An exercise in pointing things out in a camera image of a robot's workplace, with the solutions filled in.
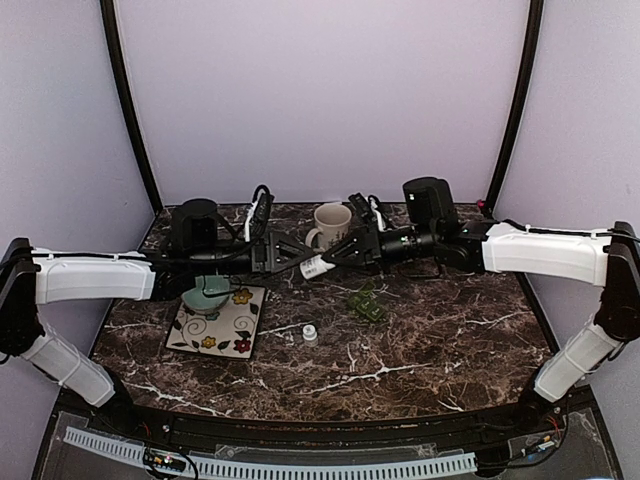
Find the green weekly pill organizer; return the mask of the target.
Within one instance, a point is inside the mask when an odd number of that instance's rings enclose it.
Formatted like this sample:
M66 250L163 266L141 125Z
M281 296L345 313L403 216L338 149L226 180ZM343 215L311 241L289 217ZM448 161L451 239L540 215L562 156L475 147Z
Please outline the green weekly pill organizer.
M385 309L374 295L375 284L367 282L347 299L348 308L370 323L378 323L385 316Z

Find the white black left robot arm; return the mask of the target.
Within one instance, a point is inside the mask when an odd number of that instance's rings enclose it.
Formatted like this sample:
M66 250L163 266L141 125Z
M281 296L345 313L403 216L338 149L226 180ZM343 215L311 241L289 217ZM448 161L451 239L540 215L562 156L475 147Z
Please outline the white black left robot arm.
M120 436L141 427L116 376L38 317L41 305L67 300L166 301L206 275L274 274L310 259L311 248L268 227L271 195L250 204L241 231L217 204L192 199L171 213L167 246L158 252L65 253L11 241L1 260L1 352L21 357L74 391Z

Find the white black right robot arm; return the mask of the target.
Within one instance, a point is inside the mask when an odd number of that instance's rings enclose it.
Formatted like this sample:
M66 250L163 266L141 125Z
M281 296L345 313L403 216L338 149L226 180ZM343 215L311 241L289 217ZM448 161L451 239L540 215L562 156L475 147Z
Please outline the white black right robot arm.
M350 201L364 226L317 259L317 269L384 268L432 258L467 273L517 272L572 279L601 288L599 310L539 370L528 396L510 413L521 434L534 432L560 400L605 357L639 337L639 240L626 222L610 229L554 230L512 220L460 222L449 184L422 177L403 185L410 223L391 228L376 198Z

